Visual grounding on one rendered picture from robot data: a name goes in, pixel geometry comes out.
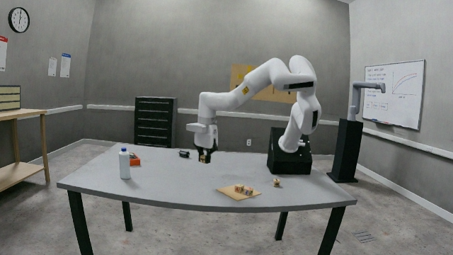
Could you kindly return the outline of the orange pocket multimeter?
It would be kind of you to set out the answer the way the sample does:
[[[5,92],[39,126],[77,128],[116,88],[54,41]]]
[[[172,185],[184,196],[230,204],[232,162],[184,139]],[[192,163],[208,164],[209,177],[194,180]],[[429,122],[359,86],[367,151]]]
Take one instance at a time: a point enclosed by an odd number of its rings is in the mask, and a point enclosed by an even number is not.
[[[130,166],[140,165],[140,158],[133,152],[130,153]]]

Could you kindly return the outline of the white plastic bottle with blue cap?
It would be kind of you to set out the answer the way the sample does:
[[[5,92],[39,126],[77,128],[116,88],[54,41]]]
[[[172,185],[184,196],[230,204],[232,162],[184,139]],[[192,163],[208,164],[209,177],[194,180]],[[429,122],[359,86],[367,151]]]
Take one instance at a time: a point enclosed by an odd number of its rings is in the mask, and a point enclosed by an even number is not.
[[[119,152],[120,178],[130,179],[130,153],[126,147],[121,148]]]

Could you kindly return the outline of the tan square mat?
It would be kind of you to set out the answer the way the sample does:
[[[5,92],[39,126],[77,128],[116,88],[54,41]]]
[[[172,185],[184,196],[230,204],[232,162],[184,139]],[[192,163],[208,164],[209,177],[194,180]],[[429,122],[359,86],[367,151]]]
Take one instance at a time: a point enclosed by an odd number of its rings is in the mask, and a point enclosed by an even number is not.
[[[253,190],[253,195],[247,196],[247,195],[244,195],[243,192],[241,192],[241,193],[235,192],[234,191],[234,186],[218,188],[217,191],[223,193],[226,196],[229,196],[230,198],[232,198],[232,199],[234,199],[236,201],[244,200],[244,199],[251,198],[253,196],[257,196],[257,195],[261,194],[260,192],[257,192],[255,190]]]

